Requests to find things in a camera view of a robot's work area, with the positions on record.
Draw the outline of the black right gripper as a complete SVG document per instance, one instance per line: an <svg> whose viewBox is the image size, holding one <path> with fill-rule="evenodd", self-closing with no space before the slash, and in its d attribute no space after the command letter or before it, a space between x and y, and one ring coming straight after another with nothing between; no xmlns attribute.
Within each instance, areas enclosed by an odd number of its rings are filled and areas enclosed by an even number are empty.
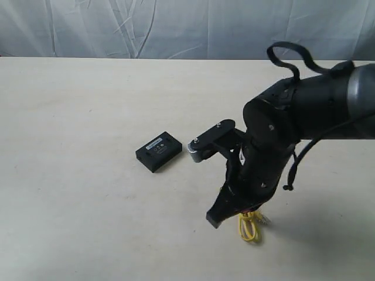
<svg viewBox="0 0 375 281"><path fill-rule="evenodd" d="M295 145L258 144L252 139L231 138L224 145L229 153L226 177L206 219L215 228L226 219L255 211L275 194L282 172Z"/></svg>

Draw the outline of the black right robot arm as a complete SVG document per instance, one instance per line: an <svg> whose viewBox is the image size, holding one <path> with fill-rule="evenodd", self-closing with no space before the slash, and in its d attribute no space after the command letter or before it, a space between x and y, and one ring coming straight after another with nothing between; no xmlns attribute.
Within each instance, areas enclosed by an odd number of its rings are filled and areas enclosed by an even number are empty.
<svg viewBox="0 0 375 281"><path fill-rule="evenodd" d="M299 164L319 141L374 138L374 64L347 60L324 68L291 42L272 44L267 56L292 76L246 103L245 131L217 125L209 139L227 160L224 184L206 214L215 228L270 200L288 162L284 190L293 190Z"/></svg>

